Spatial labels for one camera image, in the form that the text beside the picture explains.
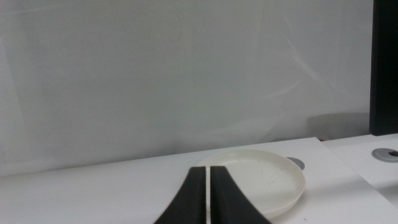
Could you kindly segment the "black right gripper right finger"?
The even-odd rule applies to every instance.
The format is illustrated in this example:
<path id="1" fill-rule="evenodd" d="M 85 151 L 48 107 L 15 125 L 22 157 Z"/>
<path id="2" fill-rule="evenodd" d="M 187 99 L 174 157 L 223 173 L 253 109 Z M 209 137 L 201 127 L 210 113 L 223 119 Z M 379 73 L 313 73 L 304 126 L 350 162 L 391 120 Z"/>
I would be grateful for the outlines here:
<path id="1" fill-rule="evenodd" d="M 271 224 L 223 166 L 210 167 L 210 210 L 213 224 Z"/>

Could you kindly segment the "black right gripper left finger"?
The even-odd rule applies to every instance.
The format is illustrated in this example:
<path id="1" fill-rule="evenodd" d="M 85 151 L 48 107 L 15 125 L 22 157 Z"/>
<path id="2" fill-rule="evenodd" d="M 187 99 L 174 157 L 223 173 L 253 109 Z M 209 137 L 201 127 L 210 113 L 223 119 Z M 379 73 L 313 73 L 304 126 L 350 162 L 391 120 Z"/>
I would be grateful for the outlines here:
<path id="1" fill-rule="evenodd" d="M 206 223 L 206 169 L 191 167 L 179 191 L 155 224 Z"/>

